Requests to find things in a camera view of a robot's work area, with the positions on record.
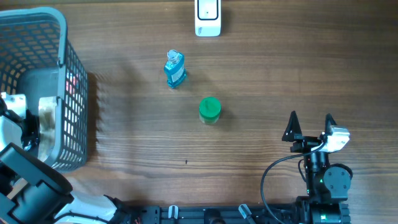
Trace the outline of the beige plastic pouch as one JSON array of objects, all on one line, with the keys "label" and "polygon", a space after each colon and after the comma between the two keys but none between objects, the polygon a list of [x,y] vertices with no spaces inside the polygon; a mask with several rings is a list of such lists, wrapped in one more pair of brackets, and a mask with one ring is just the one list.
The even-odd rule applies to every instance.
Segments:
[{"label": "beige plastic pouch", "polygon": [[39,99],[39,151],[38,158],[45,162],[55,145],[55,118],[57,97],[49,96]]}]

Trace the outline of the blue mouthwash bottle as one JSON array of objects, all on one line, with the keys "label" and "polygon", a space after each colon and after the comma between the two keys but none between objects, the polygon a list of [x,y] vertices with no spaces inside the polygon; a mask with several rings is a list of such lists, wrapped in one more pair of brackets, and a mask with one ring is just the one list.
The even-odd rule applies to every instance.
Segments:
[{"label": "blue mouthwash bottle", "polygon": [[169,50],[164,72],[167,76],[168,86],[171,88],[178,87],[187,76],[184,54],[176,50]]}]

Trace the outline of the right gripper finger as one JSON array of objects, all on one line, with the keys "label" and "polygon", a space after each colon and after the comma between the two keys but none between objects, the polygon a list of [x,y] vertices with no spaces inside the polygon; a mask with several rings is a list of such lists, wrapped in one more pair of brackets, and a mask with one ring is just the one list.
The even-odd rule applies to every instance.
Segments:
[{"label": "right gripper finger", "polygon": [[300,127],[299,119],[296,111],[292,111],[290,114],[288,125],[282,136],[282,141],[295,142],[303,139],[302,130]]},{"label": "right gripper finger", "polygon": [[321,136],[330,136],[333,134],[333,128],[337,125],[332,115],[328,113],[325,117],[325,130],[321,133]]}]

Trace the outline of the green lid jar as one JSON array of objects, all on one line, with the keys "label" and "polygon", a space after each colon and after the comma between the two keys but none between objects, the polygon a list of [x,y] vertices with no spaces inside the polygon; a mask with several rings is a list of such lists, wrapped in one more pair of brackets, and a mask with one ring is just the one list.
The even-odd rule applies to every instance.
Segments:
[{"label": "green lid jar", "polygon": [[204,124],[215,124],[221,114],[221,103],[215,97],[202,99],[199,105],[199,118]]}]

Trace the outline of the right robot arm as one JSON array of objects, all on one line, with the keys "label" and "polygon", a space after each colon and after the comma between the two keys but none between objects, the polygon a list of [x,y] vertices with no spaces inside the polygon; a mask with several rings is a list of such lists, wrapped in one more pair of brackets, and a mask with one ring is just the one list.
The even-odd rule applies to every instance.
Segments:
[{"label": "right robot arm", "polygon": [[349,141],[350,133],[338,126],[330,114],[325,118],[325,131],[319,137],[304,136],[295,111],[291,112],[282,140],[292,142],[291,152],[301,153],[305,168],[307,195],[297,197],[292,223],[351,222],[348,190],[353,171],[344,164],[331,164],[329,155],[338,152]]}]

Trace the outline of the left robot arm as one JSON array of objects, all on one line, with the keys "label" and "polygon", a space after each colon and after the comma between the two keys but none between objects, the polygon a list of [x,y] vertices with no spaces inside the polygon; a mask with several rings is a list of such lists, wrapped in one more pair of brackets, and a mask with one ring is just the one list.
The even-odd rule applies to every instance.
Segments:
[{"label": "left robot arm", "polygon": [[22,118],[1,105],[1,219],[6,223],[132,223],[122,201],[73,191],[63,175],[17,145]]}]

